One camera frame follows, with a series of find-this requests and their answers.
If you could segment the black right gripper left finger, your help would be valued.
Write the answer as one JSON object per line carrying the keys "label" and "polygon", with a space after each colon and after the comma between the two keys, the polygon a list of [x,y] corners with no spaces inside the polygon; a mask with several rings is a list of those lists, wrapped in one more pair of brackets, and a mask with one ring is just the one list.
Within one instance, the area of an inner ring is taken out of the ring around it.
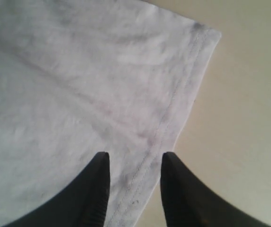
{"label": "black right gripper left finger", "polygon": [[109,154],[98,152],[62,191],[10,227],[102,227],[109,200]]}

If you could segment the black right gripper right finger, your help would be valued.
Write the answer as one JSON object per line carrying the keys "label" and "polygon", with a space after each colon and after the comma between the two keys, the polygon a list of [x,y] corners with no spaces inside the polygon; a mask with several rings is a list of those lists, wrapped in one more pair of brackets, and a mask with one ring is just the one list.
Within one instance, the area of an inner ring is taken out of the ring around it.
{"label": "black right gripper right finger", "polygon": [[265,227],[203,184],[173,152],[161,165],[161,198],[169,227]]}

